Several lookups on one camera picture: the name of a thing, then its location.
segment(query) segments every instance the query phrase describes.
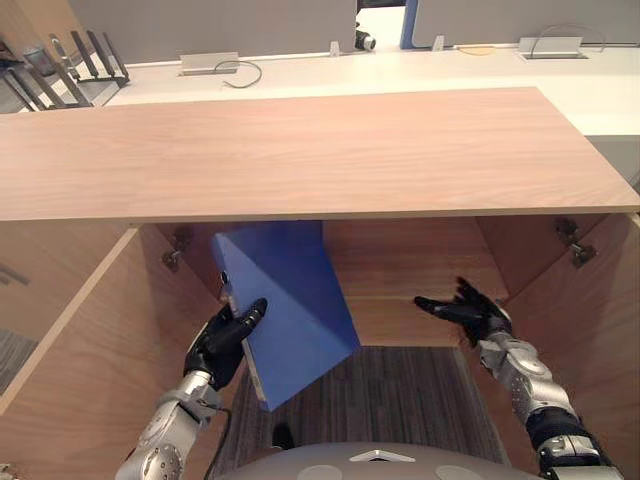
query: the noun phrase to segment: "wooden shelf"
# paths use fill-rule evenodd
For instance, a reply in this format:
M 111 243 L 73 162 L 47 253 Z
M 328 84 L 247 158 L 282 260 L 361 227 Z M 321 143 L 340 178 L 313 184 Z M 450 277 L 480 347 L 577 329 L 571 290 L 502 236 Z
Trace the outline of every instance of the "wooden shelf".
M 534 88 L 3 115 L 0 221 L 634 211 Z

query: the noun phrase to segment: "white desk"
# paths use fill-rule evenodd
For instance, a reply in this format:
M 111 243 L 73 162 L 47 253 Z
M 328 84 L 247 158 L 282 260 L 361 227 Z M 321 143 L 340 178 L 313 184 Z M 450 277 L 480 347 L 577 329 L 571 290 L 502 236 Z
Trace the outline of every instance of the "white desk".
M 264 76 L 243 90 L 224 86 L 222 80 L 249 82 L 256 75 L 252 68 L 241 67 L 231 76 L 181 77 L 178 61 L 130 65 L 131 83 L 108 106 L 535 86 L 583 135 L 596 144 L 606 138 L 614 156 L 620 151 L 626 158 L 623 169 L 631 172 L 625 178 L 634 183 L 640 172 L 639 48 L 608 48 L 603 53 L 586 48 L 586 60 L 534 61 L 523 60 L 515 48 L 498 48 L 486 56 L 458 50 L 406 51 L 398 47 L 403 11 L 402 7 L 362 10 L 360 28 L 378 41 L 374 53 L 252 59 Z M 437 119 L 425 112 L 425 122 L 433 121 Z M 633 156 L 636 151 L 634 162 L 629 152 Z

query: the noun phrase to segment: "black robotic glove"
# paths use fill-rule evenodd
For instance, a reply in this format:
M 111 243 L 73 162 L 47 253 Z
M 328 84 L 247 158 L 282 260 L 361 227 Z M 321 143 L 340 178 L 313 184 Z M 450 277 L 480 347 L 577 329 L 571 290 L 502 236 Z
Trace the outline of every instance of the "black robotic glove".
M 495 303 L 458 277 L 458 290 L 452 302 L 440 302 L 425 297 L 414 299 L 417 306 L 443 320 L 462 325 L 471 346 L 498 331 L 513 334 L 511 320 Z
M 235 318 L 227 304 L 200 331 L 184 362 L 184 372 L 207 372 L 215 390 L 226 387 L 242 361 L 244 340 L 267 310 L 264 298 L 257 300 L 241 317 Z

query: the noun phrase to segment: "cable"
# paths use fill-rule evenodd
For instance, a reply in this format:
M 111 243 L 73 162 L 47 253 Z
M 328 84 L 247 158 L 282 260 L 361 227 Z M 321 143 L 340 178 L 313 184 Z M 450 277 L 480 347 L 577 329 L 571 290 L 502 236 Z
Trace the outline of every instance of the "cable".
M 218 442 L 218 448 L 216 449 L 216 454 L 213 456 L 213 460 L 209 464 L 209 468 L 207 468 L 207 473 L 204 475 L 204 480 L 209 480 L 211 478 L 211 474 L 213 473 L 213 469 L 218 463 L 218 458 L 220 457 L 220 452 L 222 452 L 222 447 L 229 436 L 229 429 L 231 428 L 231 410 L 228 408 L 216 408 L 216 410 L 223 412 L 227 415 L 227 421 L 224 424 L 224 430 L 222 431 L 222 436 L 220 437 L 220 441 Z
M 225 63 L 235 63 L 236 65 L 248 65 L 251 66 L 255 69 L 258 70 L 258 78 L 256 78 L 253 82 L 247 83 L 246 85 L 235 85 L 231 82 L 227 82 L 226 80 L 223 80 L 222 83 L 224 83 L 226 86 L 231 87 L 231 88 L 249 88 L 252 85 L 255 85 L 256 83 L 258 83 L 260 81 L 260 79 L 262 78 L 262 68 L 260 68 L 260 65 L 253 63 L 253 62 L 249 62 L 247 60 L 223 60 L 222 62 L 218 62 L 218 64 L 213 67 L 213 72 L 212 73 L 216 73 L 218 70 L 218 67 L 220 65 L 224 65 Z
M 604 47 L 607 44 L 607 41 L 606 41 L 606 39 L 604 37 L 604 33 L 602 33 L 597 28 L 594 28 L 594 27 L 592 27 L 590 25 L 583 25 L 581 23 L 557 23 L 555 25 L 549 25 L 548 27 L 543 29 L 542 32 L 540 32 L 540 35 L 538 35 L 538 37 L 533 42 L 533 45 L 531 46 L 531 51 L 529 52 L 529 59 L 530 60 L 533 60 L 533 52 L 536 50 L 536 47 L 538 46 L 538 42 L 540 41 L 540 39 L 546 33 L 549 33 L 551 30 L 555 30 L 556 28 L 560 28 L 560 27 L 581 28 L 583 30 L 589 30 L 591 32 L 596 32 L 598 35 L 600 35 L 600 39 L 602 40 L 602 45 L 600 47 L 600 53 L 604 52 Z

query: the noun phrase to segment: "gray carpet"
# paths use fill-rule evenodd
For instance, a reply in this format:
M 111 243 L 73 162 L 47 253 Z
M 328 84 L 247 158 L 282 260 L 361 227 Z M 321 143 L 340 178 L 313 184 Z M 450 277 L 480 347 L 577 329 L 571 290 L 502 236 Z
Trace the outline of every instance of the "gray carpet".
M 0 395 L 37 346 L 34 340 L 0 328 Z
M 273 413 L 258 408 L 245 374 L 231 410 L 214 476 L 269 447 L 281 421 L 291 427 L 296 445 L 413 443 L 509 463 L 466 361 L 454 348 L 363 347 Z

